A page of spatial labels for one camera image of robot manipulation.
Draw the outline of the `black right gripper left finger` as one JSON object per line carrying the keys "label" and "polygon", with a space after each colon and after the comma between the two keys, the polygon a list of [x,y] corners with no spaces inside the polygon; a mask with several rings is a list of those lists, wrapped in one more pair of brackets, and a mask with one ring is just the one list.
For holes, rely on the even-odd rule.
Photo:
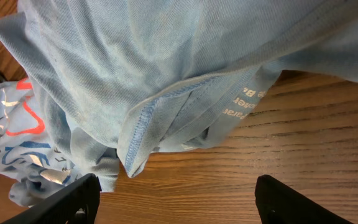
{"label": "black right gripper left finger", "polygon": [[86,174],[3,224],[93,224],[100,192],[98,177]]}

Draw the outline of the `light blue printed t-shirt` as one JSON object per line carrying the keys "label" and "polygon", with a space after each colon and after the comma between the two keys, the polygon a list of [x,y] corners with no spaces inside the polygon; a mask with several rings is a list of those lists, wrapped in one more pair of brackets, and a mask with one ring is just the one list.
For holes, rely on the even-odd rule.
{"label": "light blue printed t-shirt", "polygon": [[0,76],[0,174],[23,207],[214,147],[283,70],[358,82],[358,0],[19,1],[0,41],[27,73]]}

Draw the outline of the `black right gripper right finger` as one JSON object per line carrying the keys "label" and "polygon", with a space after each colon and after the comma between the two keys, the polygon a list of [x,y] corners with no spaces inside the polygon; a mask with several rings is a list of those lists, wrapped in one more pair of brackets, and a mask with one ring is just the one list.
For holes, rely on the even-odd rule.
{"label": "black right gripper right finger", "polygon": [[255,204],[262,224],[351,224],[270,175],[258,177]]}

